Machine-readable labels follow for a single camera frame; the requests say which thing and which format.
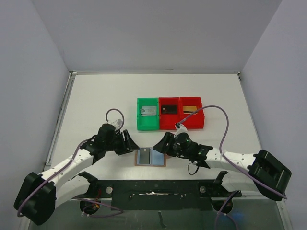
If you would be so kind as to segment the brown leather card holder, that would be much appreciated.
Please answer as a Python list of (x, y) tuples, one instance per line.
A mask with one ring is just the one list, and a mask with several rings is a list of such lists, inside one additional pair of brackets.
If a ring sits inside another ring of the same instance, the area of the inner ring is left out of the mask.
[(151, 159), (150, 164), (139, 164), (139, 153), (140, 150), (135, 152), (135, 166), (144, 166), (144, 167), (165, 167), (166, 166), (166, 155), (159, 153), (153, 150), (152, 147), (146, 147), (151, 149)]

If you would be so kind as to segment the dark grey card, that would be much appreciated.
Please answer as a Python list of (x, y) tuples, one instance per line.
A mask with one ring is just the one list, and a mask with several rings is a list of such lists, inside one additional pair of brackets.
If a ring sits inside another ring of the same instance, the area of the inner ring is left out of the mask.
[(175, 115), (177, 114), (177, 106), (176, 105), (162, 105), (161, 114)]

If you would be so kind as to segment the gold VIP card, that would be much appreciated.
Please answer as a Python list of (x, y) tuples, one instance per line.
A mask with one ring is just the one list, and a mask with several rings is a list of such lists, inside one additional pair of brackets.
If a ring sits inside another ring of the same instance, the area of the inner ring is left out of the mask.
[(197, 106), (194, 106), (194, 105), (192, 105), (192, 106), (184, 105), (183, 106), (183, 113), (184, 114), (192, 114), (192, 113), (194, 113), (196, 111), (197, 111)]

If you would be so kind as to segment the green plastic bin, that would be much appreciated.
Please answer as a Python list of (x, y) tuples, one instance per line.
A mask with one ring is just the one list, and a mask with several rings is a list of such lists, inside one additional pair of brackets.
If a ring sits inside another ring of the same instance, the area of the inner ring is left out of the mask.
[[(142, 106), (156, 106), (156, 116), (141, 116)], [(137, 130), (138, 131), (157, 131), (160, 129), (159, 100), (157, 97), (137, 98)]]

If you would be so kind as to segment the black VIP card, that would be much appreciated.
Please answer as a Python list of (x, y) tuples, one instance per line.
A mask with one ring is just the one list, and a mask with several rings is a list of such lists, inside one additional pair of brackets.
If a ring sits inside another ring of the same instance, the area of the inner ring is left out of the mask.
[(151, 159), (151, 149), (140, 148), (139, 164), (150, 164), (150, 159)]

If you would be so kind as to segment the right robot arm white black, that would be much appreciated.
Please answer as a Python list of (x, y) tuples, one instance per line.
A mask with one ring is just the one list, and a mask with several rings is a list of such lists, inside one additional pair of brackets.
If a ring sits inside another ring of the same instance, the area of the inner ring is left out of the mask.
[(153, 149), (171, 157), (188, 159), (198, 167), (243, 174), (244, 178), (240, 179), (222, 179), (222, 187), (229, 192), (259, 191), (271, 200), (286, 199), (285, 191), (292, 173), (266, 150), (254, 154), (221, 153), (217, 148), (192, 141), (186, 132), (178, 135), (166, 132)]

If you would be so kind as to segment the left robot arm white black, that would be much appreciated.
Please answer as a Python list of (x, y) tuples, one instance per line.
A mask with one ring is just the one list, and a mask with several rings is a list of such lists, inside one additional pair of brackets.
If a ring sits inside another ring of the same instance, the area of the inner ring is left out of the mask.
[(75, 152), (58, 165), (25, 178), (13, 207), (18, 217), (27, 217), (36, 225), (45, 223), (56, 209), (56, 192), (81, 170), (92, 166), (109, 151), (123, 155), (139, 150), (127, 130), (102, 124), (98, 133), (83, 140)]

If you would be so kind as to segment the blue white striped card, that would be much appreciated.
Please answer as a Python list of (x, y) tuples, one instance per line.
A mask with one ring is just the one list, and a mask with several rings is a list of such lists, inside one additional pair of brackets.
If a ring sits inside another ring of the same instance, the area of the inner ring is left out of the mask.
[(141, 116), (156, 116), (157, 107), (156, 106), (142, 106), (140, 109)]

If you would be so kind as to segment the middle red plastic bin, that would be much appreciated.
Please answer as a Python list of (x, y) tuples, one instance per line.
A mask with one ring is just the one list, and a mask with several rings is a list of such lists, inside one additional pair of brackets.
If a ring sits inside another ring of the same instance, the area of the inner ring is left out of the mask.
[[(162, 105), (176, 105), (177, 114), (161, 114)], [(160, 130), (175, 130), (175, 123), (180, 121), (179, 97), (159, 97)]]

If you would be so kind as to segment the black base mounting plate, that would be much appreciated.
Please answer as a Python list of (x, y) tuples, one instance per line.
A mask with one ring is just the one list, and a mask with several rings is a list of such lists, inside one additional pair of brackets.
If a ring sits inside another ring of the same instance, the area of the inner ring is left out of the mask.
[(211, 180), (98, 180), (78, 198), (109, 198), (111, 205), (128, 210), (212, 209), (212, 199), (230, 196)]

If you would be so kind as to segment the aluminium front rail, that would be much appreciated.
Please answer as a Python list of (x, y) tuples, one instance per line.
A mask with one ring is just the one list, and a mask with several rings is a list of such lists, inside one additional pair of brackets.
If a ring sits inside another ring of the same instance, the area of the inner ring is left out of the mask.
[[(51, 188), (55, 187), (56, 189), (60, 189), (63, 186), (68, 187), (70, 190), (72, 190), (73, 185), (77, 185), (77, 181), (80, 181), (81, 178), (78, 176), (76, 178), (68, 180), (64, 177), (57, 177), (56, 174), (51, 175), (49, 178), (44, 178), (42, 174), (38, 175), (38, 178), (36, 178), (34, 181), (32, 181), (29, 184), (26, 184), (26, 180), (24, 180), (23, 186), (27, 186), (28, 189), (28, 196), (33, 196), (35, 193), (37, 193), (40, 189), (42, 189), (45, 185), (50, 185)], [(255, 189), (255, 191), (259, 191), (262, 195), (265, 197), (275, 200), (275, 201), (281, 201), (282, 199), (287, 199), (284, 190), (278, 190), (276, 187), (269, 187), (268, 185), (258, 181), (253, 180), (252, 183), (245, 182), (222, 182), (221, 186), (223, 189), (230, 191), (235, 190), (244, 190), (244, 191), (252, 191)]]

